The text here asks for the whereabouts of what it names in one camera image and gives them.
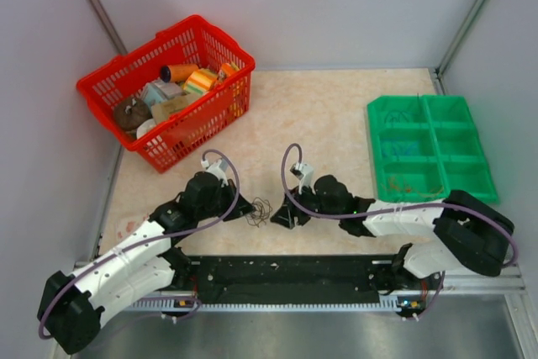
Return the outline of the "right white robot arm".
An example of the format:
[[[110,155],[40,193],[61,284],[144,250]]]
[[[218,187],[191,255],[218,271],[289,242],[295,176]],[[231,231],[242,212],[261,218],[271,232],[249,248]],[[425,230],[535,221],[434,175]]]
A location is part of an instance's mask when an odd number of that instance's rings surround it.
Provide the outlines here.
[[[393,258],[393,280],[411,288],[435,273],[466,268],[496,277],[514,262],[514,224],[462,190],[426,203],[388,203],[352,195],[331,175],[313,186],[285,192],[271,221],[292,229],[310,219],[330,219],[357,237],[405,235],[417,238]]]

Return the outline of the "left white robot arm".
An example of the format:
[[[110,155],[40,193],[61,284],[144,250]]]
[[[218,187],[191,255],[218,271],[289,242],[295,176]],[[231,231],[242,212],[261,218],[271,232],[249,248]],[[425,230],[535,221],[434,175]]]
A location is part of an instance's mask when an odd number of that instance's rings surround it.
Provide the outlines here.
[[[124,241],[69,274],[45,282],[38,308],[38,336],[67,354],[86,348],[101,329],[131,304],[163,288],[183,288],[191,261],[178,243],[253,207],[240,194],[240,179],[213,166],[197,172],[183,191],[149,214]]]

